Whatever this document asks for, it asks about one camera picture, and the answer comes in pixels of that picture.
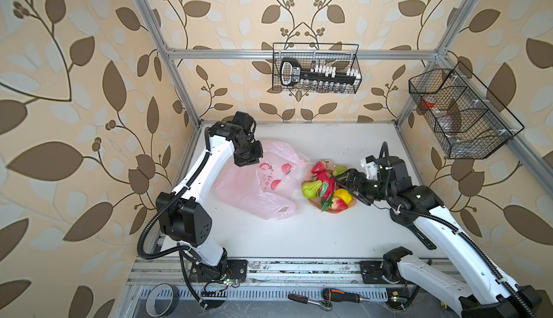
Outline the peach scalloped plastic plate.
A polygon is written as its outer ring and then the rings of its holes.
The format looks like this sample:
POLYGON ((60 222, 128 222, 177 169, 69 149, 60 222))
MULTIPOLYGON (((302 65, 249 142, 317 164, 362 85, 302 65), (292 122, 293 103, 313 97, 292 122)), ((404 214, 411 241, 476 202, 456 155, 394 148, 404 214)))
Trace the peach scalloped plastic plate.
POLYGON ((354 207, 357 200, 353 194, 335 182, 335 177, 347 170, 345 165, 331 161, 318 161, 308 166, 301 186, 302 195, 321 212, 338 214, 354 207))

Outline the pink plastic bag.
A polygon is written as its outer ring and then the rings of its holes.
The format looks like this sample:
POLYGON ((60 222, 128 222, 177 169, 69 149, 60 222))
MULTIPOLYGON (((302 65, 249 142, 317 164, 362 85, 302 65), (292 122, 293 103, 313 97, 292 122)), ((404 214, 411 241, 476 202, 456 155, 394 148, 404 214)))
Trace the pink plastic bag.
POLYGON ((263 220, 283 220, 296 215, 293 194, 300 190, 309 159, 292 145, 263 140, 258 164, 227 165, 213 187, 223 203, 263 220))

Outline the green toy pear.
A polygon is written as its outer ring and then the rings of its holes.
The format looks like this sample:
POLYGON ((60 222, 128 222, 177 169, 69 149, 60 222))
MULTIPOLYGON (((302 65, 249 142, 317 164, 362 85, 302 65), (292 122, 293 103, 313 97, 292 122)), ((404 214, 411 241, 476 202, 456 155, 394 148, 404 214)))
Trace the green toy pear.
POLYGON ((348 170, 347 167, 345 167, 345 165, 336 165, 334 170, 333 170, 333 176, 336 177, 336 176, 339 176, 341 174, 343 174, 344 172, 346 172, 348 170))
POLYGON ((322 186, 323 186, 323 182, 320 180, 306 181, 302 185, 302 195, 307 199, 315 199, 322 186))

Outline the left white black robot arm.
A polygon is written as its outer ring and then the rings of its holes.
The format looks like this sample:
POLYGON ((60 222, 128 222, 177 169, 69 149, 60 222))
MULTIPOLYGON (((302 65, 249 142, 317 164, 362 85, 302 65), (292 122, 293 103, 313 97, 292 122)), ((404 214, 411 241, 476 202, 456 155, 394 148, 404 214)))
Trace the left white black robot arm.
POLYGON ((206 271, 210 282, 219 283, 227 275, 228 253, 210 235, 213 220, 204 208, 205 197, 229 158, 239 167, 259 163, 263 148, 254 137, 255 130, 256 121, 246 112, 236 112, 231 121, 205 129, 205 147, 190 172, 172 192, 158 195, 156 214, 138 239, 140 258, 155 260, 177 253, 181 262, 188 260, 206 271), (156 224, 176 246, 149 253, 145 239, 156 224))

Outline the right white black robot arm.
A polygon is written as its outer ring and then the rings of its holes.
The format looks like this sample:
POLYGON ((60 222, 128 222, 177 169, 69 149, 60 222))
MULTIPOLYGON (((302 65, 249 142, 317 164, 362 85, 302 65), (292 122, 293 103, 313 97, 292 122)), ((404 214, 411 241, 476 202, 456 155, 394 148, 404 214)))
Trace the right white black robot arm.
POLYGON ((363 167, 364 172, 352 168, 337 175, 335 183, 363 204, 386 201, 390 218, 440 249, 463 278, 457 281, 397 247, 382 258, 383 280, 413 283, 459 317, 535 317, 542 302, 537 290, 521 286, 497 266, 429 187, 413 185, 403 160, 370 156, 363 167))

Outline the red toy peach bottom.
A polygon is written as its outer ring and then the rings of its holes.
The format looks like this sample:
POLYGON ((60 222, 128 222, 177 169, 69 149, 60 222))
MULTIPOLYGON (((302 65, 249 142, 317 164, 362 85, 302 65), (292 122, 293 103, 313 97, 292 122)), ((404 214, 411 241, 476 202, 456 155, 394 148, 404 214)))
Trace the red toy peach bottom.
POLYGON ((348 204, 340 197, 328 197, 321 207, 322 212, 342 212, 348 209, 348 204))

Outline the red toy dragon fruit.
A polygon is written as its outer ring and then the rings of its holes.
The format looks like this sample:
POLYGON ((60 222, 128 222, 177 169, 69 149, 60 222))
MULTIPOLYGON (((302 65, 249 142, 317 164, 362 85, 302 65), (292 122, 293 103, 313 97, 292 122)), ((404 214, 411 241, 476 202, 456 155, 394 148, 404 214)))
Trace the red toy dragon fruit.
POLYGON ((318 192, 318 197, 323 201, 334 194, 336 183, 331 171, 324 171, 317 174, 317 180, 323 182, 323 186, 318 192))

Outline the red toy strawberry top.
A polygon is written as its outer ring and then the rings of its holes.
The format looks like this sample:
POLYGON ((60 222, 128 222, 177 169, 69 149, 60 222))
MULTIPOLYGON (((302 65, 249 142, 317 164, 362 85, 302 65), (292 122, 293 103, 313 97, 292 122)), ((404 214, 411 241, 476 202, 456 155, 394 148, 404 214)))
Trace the red toy strawberry top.
POLYGON ((327 162, 326 161, 318 161, 311 169, 311 174, 319 174, 326 170, 327 168, 327 162))

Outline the black adjustable wrench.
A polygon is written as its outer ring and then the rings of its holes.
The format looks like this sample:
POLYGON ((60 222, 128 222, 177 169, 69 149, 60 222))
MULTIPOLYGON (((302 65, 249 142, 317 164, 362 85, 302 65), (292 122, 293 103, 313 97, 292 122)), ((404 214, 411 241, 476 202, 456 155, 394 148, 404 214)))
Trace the black adjustable wrench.
POLYGON ((409 229, 427 249, 437 249, 437 246, 416 227, 415 221, 418 218, 417 214, 413 214, 412 212, 396 212, 395 210, 391 210, 390 218, 393 222, 409 229))

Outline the black socket holder tool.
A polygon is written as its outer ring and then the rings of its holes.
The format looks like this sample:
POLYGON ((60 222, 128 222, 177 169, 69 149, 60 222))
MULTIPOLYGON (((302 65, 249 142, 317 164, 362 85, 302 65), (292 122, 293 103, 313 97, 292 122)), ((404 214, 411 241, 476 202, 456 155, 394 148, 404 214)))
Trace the black socket holder tool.
POLYGON ((279 67, 277 76, 282 86, 296 86, 297 84, 322 83, 325 85, 356 86, 361 83, 361 73, 357 69, 349 68, 340 72, 335 66, 321 66, 303 68, 300 62, 293 58, 285 58, 279 67))

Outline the orange black screwdriver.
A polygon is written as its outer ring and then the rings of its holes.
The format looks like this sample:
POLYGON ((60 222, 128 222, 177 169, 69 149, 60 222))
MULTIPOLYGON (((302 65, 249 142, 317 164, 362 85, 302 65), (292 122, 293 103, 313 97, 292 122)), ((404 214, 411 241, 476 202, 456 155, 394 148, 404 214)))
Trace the orange black screwdriver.
POLYGON ((356 293, 344 292, 339 289, 325 288, 322 290, 322 298, 329 302, 350 302, 360 304, 369 302, 370 299, 356 293))

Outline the clear bottle red cap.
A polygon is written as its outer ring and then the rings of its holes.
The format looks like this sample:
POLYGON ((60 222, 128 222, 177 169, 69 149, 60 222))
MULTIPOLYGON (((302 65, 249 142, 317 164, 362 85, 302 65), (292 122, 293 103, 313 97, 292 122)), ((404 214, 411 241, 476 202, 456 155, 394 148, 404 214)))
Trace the clear bottle red cap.
POLYGON ((445 122, 447 119, 451 119, 447 110, 443 106, 439 106, 439 101, 434 96, 423 96, 422 107, 424 110, 428 110, 438 122, 445 122))

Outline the red black ratchet wrench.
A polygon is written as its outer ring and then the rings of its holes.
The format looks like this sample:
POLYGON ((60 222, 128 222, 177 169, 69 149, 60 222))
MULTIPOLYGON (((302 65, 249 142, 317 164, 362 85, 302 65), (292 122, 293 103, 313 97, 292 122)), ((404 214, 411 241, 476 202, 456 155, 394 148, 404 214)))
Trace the red black ratchet wrench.
POLYGON ((315 300, 297 294, 288 294, 287 298, 292 302, 315 305, 326 312, 330 312, 333 309, 332 303, 327 300, 315 300))

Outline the black tape roll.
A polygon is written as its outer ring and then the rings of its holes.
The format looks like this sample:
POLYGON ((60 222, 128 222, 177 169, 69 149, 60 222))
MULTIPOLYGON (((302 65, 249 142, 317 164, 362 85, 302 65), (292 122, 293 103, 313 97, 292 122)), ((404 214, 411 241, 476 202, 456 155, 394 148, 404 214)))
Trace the black tape roll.
POLYGON ((150 317, 168 317, 179 304, 179 290, 167 283, 159 284, 148 294, 145 310, 150 317))

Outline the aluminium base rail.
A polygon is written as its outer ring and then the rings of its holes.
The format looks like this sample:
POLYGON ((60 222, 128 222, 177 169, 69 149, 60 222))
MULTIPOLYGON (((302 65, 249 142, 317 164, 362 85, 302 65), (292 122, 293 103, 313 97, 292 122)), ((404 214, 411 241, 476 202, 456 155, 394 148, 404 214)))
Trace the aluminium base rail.
POLYGON ((232 301, 287 300, 290 293, 320 300, 325 288, 334 288, 384 302, 392 295, 408 297, 415 289, 406 280, 384 280, 378 258, 232 258, 226 276, 215 281, 202 275, 196 265, 170 256, 137 260, 127 284, 136 286, 142 298, 165 283, 176 287, 181 298, 192 299, 187 282, 206 299, 232 301))

